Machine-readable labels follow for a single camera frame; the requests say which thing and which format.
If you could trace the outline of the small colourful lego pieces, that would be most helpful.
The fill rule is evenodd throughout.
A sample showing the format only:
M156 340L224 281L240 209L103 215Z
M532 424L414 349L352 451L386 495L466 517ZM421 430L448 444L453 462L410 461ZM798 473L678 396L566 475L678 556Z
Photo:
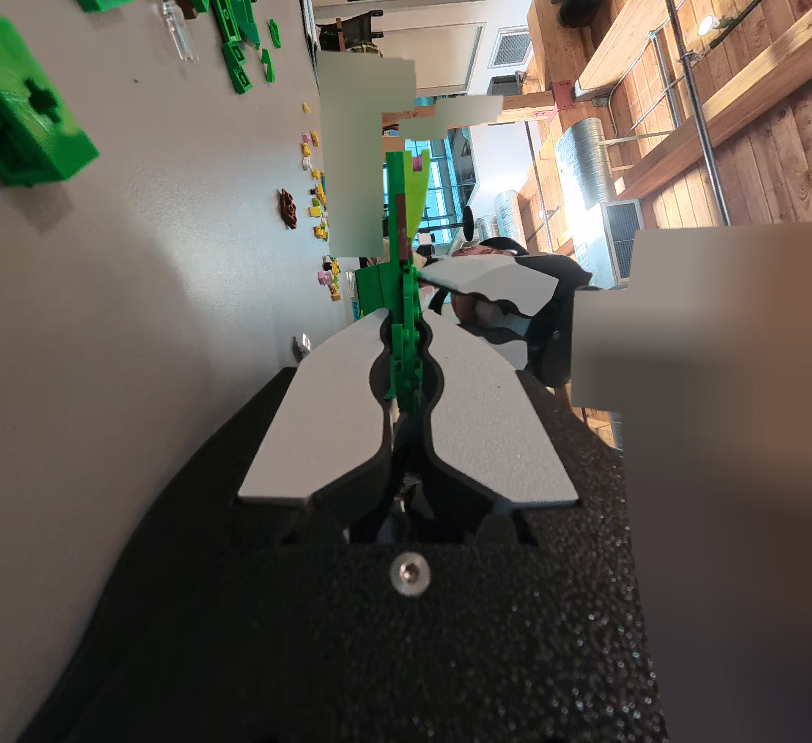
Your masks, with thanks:
M330 227L326 200L325 174L313 163L313 151L320 148L318 130L302 133L301 136L301 165L303 170L310 174L313 186L310 189L311 202L308 203L307 216L314 221L312 225L313 236L329 245ZM325 254L321 260L321 269L318 271L318 282L325 286L330 293L332 302L342 301L340 289L340 264L332 254Z

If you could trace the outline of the green holed lego brick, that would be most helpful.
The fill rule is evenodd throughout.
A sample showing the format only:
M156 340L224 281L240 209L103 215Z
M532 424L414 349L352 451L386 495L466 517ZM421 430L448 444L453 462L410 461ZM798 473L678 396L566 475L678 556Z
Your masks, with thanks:
M1 181L31 187L70 180L99 156L29 51L1 18Z

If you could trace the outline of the white vent grille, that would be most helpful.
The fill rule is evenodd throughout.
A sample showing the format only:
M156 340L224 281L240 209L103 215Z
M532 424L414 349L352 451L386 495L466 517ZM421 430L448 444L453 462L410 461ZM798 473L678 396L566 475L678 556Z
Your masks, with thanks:
M527 27L499 28L488 60L488 69L521 68L528 62L531 50L531 35Z

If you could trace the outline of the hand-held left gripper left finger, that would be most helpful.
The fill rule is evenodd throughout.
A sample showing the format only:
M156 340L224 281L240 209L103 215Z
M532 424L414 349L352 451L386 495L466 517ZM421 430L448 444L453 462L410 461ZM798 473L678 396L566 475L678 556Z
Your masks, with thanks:
M390 481L389 310L377 310L312 349L259 446L238 497L330 514L349 528Z

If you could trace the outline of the clear lego piece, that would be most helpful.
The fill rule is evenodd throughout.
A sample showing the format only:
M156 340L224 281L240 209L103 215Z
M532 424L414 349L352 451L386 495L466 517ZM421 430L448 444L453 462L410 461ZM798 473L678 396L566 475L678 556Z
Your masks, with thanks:
M159 7L179 59L185 63L197 63L198 54L180 8L172 0L161 0Z

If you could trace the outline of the person's right hand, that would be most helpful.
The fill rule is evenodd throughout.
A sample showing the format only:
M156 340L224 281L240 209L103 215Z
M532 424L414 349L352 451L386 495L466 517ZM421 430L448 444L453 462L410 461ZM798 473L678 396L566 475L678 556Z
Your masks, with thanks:
M478 328L492 328L494 305L470 295L452 293L452 311L460 323L472 324Z

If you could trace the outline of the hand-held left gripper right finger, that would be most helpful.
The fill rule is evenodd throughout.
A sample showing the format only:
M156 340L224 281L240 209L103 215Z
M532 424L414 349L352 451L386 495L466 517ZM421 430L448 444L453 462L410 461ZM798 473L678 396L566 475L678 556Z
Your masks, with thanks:
M485 517L566 508L579 495L518 372L482 338L425 312L422 483L434 514L455 528Z

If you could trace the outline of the green lego plate assembly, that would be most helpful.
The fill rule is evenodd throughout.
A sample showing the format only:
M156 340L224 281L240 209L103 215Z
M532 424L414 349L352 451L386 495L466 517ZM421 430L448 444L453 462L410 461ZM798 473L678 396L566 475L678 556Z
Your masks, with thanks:
M425 209L429 159L429 152L423 151L417 168L411 152L387 153L390 260L383 270L382 289L391 312L392 383L401 413L410 415L419 409L422 381L420 295L412 243Z

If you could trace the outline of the small green lego piece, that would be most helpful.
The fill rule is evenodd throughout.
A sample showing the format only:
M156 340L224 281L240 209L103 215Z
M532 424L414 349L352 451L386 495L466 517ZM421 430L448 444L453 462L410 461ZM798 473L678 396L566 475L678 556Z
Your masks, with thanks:
M397 261L360 268L355 273L357 296L362 316L384 308L396 320L403 318L403 272Z

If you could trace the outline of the grey metal ceiling pipe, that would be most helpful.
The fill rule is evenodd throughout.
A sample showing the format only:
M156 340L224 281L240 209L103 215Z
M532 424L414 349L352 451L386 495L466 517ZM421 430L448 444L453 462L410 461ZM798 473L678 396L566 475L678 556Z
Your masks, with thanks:
M664 0L664 2L675 37L675 44L679 55L678 60L682 64L684 83L688 92L689 104L693 113L693 119L697 129L697 137L702 149L702 155L705 160L705 167L710 180L711 190L716 201L716 206L719 210L722 225L728 227L732 224L732 221L729 216L729 210L727 208L727 201L724 195L721 177L719 176L719 167L716 160L716 154L711 143L705 116L702 111L702 102L699 98L697 85L694 79L692 58L688 55L688 51L685 46L685 38L683 35L682 26L680 24L680 19L678 17L675 0Z

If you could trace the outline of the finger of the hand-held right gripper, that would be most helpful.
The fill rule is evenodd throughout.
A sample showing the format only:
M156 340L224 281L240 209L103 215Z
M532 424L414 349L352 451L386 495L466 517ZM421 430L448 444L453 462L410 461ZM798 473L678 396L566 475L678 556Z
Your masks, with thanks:
M531 319L503 311L473 311L459 319L462 328L489 344L517 371L529 364L526 340Z
M559 280L527 268L508 255L445 258L419 271L419 278L460 295L478 295L518 314L537 314L553 299Z

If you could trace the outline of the ribbed silver ventilation duct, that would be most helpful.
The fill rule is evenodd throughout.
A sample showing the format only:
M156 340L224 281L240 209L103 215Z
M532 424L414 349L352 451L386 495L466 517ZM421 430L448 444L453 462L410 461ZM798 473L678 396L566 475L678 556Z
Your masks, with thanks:
M526 238L521 219L519 194L515 190L504 190L494 199L494 211L499 225L499 234L526 248Z

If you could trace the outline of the large silver ventilation duct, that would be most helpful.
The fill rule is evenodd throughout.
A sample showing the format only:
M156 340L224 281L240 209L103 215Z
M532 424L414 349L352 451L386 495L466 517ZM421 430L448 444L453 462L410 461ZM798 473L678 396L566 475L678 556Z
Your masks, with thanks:
M576 245L605 236L604 209L618 202L604 139L600 118L587 117L563 132L554 147L563 207Z

